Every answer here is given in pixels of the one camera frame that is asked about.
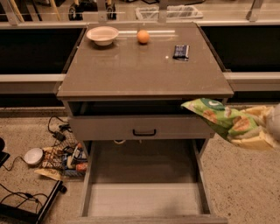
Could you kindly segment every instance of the speckled floor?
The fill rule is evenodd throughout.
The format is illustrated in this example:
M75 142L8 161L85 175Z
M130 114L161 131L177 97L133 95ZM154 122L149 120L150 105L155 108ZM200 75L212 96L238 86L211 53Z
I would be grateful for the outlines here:
M29 149L46 147L54 143L47 130L50 116L65 114L59 109L42 111L26 109L0 110L0 137L6 142L4 151L10 153L5 165L11 166L14 158L23 156ZM55 128L59 122L53 122ZM230 224L277 224L280 220L280 151L255 151L234 147L219 136L210 140L202 156L203 169L214 212L228 218ZM34 173L21 160L12 171L0 168L0 183L14 192L48 194L55 184L49 178ZM45 224L64 224L74 220L80 211L82 178L67 178L65 194L59 193ZM0 188L0 200L7 192ZM5 203L19 203L16 197ZM24 204L23 208L35 212L36 204ZM19 223L0 218L0 223Z

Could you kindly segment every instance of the drawer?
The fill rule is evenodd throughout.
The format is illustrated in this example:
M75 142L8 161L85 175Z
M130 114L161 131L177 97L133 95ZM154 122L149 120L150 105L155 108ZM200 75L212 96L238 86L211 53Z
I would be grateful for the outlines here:
M196 115L76 116L69 123L80 141L209 138L214 134Z
M212 215L196 141L94 141L78 223L228 223Z

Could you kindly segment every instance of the power adapter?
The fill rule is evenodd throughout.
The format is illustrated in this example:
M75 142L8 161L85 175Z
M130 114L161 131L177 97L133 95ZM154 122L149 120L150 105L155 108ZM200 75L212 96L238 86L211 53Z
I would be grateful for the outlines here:
M61 141L61 142L63 142L63 141L66 139L65 135L63 135L63 134L60 133L59 131L54 131L54 132L52 133L52 136L53 136L54 138L58 139L58 140Z

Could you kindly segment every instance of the drawer front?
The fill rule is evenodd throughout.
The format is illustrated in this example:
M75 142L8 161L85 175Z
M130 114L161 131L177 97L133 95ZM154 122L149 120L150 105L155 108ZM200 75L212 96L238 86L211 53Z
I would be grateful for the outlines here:
M214 134L196 115L76 116L69 123L80 141L209 138Z

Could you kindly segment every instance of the drawer handle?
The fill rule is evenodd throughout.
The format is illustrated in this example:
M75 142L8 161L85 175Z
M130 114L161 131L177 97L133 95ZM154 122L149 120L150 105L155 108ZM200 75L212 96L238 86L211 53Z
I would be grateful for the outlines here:
M134 129L132 130L132 132L136 137L154 137L157 134L156 129L154 129L153 133L137 133Z

